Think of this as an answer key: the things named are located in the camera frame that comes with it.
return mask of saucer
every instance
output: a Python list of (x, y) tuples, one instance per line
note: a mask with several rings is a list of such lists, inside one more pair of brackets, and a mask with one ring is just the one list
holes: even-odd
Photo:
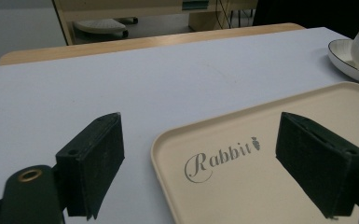
[(359, 81), (359, 68), (352, 60), (351, 46), (351, 39), (333, 40), (328, 45), (328, 57), (341, 72)]

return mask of tray rim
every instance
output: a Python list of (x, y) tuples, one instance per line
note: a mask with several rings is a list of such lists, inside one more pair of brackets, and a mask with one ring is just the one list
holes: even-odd
[(155, 140), (153, 141), (153, 144), (152, 144), (152, 147), (151, 147), (151, 150), (150, 150), (150, 156), (151, 156), (151, 161), (152, 161), (152, 164), (153, 164), (153, 168), (154, 168), (155, 173), (156, 173), (156, 177), (157, 177), (157, 179), (159, 181), (159, 184), (161, 186), (162, 192), (164, 194), (164, 198), (165, 198), (165, 200), (166, 200), (166, 202), (167, 202), (167, 204), (168, 204), (168, 206), (170, 208), (170, 211), (171, 211), (171, 214), (173, 215), (173, 219), (174, 219), (175, 223), (180, 223), (180, 218), (179, 218), (178, 214), (175, 212), (175, 209), (173, 207), (172, 198), (170, 198), (168, 196), (169, 193), (168, 193), (168, 191), (166, 189), (166, 186), (164, 184), (164, 181), (163, 181), (164, 178), (162, 177), (162, 174), (159, 171), (159, 166), (158, 166), (158, 163), (157, 163), (157, 159), (154, 157), (154, 155), (156, 155), (156, 153), (157, 153), (156, 151), (158, 150), (157, 146), (159, 145), (159, 142), (162, 141), (161, 139), (163, 139), (163, 137), (165, 135), (169, 135), (171, 133), (178, 132), (181, 129), (185, 129), (185, 128), (188, 128), (188, 127), (191, 127), (191, 126), (194, 126), (194, 125), (207, 123), (207, 122), (209, 122), (209, 121), (211, 121), (213, 119), (221, 119), (223, 117), (233, 116), (233, 115), (235, 115), (237, 113), (241, 113), (241, 112), (243, 112), (245, 110), (251, 110), (251, 109), (255, 110), (255, 109), (258, 109), (261, 106), (268, 106), (268, 105), (271, 105), (271, 104), (278, 104), (279, 102), (282, 102), (282, 101), (290, 101), (291, 99), (301, 97), (302, 95), (313, 94), (314, 92), (317, 93), (319, 91), (333, 91), (335, 89), (342, 89), (342, 88), (359, 91), (359, 83), (350, 82), (350, 81), (341, 81), (341, 82), (338, 82), (338, 83), (335, 83), (335, 84), (332, 84), (332, 85), (329, 85), (329, 86), (317, 88), (317, 89), (314, 89), (314, 90), (303, 91), (303, 92), (293, 94), (293, 95), (290, 95), (290, 96), (286, 96), (286, 97), (282, 97), (282, 98), (279, 98), (279, 99), (276, 99), (276, 100), (267, 101), (265, 103), (247, 106), (247, 107), (242, 108), (242, 109), (237, 109), (237, 110), (234, 110), (234, 111), (231, 111), (231, 112), (228, 112), (228, 113), (224, 113), (224, 114), (221, 114), (221, 115), (213, 116), (213, 117), (210, 117), (210, 118), (207, 118), (207, 119), (200, 119), (200, 120), (197, 120), (197, 121), (194, 121), (194, 122), (189, 122), (188, 124), (185, 124), (185, 125), (172, 127), (171, 129), (166, 130), (166, 131), (162, 132), (161, 134), (159, 134), (155, 138)]

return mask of wooden table edge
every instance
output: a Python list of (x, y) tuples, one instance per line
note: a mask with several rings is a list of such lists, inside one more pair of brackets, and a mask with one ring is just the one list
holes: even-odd
[(280, 23), (226, 30), (186, 33), (179, 35), (160, 35), (56, 48), (17, 50), (3, 55), (0, 58), (0, 65), (43, 62), (101, 53), (118, 52), (130, 49), (145, 49), (204, 40), (214, 40), (247, 35), (263, 35), (301, 29), (305, 28), (295, 23)]

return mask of white wall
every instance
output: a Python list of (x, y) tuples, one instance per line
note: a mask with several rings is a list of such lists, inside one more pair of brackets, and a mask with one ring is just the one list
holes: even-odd
[(0, 57), (65, 45), (52, 0), (0, 0)]

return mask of beige tray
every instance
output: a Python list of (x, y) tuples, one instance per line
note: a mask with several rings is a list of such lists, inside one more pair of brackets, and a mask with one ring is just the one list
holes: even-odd
[(275, 158), (283, 111), (359, 146), (359, 85), (350, 82), (170, 130), (151, 158), (176, 223), (359, 223), (357, 206), (325, 219)]

